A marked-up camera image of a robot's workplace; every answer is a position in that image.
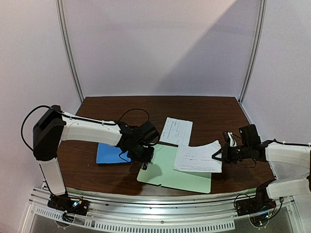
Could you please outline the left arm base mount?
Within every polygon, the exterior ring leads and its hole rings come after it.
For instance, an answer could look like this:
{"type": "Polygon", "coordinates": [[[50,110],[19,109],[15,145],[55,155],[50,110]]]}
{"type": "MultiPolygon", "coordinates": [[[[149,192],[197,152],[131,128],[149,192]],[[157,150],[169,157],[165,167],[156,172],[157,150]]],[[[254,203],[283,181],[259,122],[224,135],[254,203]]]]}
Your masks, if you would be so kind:
{"type": "Polygon", "coordinates": [[[83,197],[72,198],[67,193],[60,196],[50,195],[47,206],[62,211],[62,220],[72,223],[76,215],[86,216],[89,211],[90,201],[83,197]]]}

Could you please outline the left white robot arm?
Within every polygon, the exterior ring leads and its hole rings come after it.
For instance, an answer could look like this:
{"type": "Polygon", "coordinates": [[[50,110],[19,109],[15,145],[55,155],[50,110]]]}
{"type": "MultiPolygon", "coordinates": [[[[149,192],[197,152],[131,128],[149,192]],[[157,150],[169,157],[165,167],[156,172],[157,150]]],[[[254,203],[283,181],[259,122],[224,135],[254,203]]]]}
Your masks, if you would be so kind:
{"type": "Polygon", "coordinates": [[[72,207],[68,197],[57,151],[62,141],[86,141],[120,148],[133,161],[148,164],[160,134],[147,120],[132,126],[121,119],[105,121],[63,112],[59,105],[48,107],[33,127],[33,155],[38,161],[53,202],[62,211],[72,207]]]}

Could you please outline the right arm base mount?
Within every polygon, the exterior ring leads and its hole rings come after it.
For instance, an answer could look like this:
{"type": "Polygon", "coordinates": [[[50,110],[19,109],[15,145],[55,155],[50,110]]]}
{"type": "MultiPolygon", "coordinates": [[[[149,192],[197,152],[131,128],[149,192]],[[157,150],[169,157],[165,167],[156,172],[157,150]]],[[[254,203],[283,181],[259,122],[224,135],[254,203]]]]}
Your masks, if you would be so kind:
{"type": "Polygon", "coordinates": [[[271,182],[267,181],[258,186],[253,198],[243,193],[238,194],[233,201],[238,216],[249,215],[249,221],[254,227],[265,228],[269,220],[274,218],[282,208],[283,197],[279,197],[280,207],[278,209],[276,209],[275,199],[268,197],[266,188],[271,182]]]}

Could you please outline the green clipboard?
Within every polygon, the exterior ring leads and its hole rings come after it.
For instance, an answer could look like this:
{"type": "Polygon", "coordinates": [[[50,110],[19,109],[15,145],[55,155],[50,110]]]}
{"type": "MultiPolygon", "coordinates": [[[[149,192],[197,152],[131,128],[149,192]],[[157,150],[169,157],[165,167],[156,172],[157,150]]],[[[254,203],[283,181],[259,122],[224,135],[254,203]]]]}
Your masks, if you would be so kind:
{"type": "Polygon", "coordinates": [[[157,144],[147,168],[140,169],[137,181],[190,192],[211,192],[211,174],[182,172],[173,168],[177,147],[157,144]]]}

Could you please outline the white paper sheets stack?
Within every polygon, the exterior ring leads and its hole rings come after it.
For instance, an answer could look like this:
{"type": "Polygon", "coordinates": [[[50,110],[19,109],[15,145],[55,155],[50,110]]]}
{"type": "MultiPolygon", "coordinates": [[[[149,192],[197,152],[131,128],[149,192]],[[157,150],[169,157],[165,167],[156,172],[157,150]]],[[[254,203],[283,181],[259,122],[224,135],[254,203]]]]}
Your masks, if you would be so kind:
{"type": "Polygon", "coordinates": [[[222,162],[212,159],[221,150],[218,140],[197,147],[179,146],[173,165],[174,170],[183,172],[222,173],[222,162]]]}

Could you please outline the metal clipboard clip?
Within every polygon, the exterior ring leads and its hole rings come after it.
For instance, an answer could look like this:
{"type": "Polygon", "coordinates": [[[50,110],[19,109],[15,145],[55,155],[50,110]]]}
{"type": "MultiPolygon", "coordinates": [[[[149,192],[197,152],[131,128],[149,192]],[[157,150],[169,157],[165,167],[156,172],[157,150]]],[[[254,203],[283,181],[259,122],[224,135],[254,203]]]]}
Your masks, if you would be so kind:
{"type": "Polygon", "coordinates": [[[142,163],[141,164],[141,168],[140,169],[147,170],[147,168],[148,168],[148,163],[142,163]]]}

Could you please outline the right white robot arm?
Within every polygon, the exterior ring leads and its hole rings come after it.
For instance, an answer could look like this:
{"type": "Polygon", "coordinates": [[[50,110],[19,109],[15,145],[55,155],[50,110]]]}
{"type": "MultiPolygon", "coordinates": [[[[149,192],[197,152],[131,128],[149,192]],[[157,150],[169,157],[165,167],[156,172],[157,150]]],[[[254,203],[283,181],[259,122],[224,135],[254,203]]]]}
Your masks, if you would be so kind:
{"type": "Polygon", "coordinates": [[[251,207],[261,212],[270,204],[270,199],[309,195],[311,193],[311,145],[267,140],[252,146],[226,144],[212,154],[212,159],[223,163],[234,163],[244,159],[268,162],[275,179],[258,187],[262,189],[252,199],[251,207]]]}

